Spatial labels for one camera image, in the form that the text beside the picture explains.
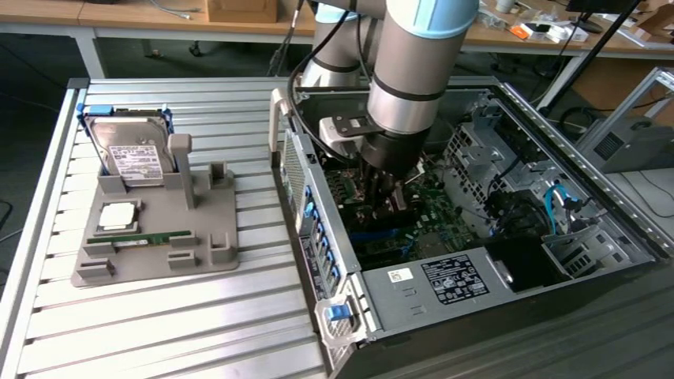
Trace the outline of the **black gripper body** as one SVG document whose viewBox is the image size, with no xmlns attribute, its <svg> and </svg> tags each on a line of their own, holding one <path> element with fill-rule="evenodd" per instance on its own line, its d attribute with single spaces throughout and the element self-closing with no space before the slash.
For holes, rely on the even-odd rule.
<svg viewBox="0 0 674 379">
<path fill-rule="evenodd" d="M 414 134 L 370 133 L 362 143 L 362 158 L 378 170 L 402 178 L 416 167 L 430 130 Z"/>
</svg>

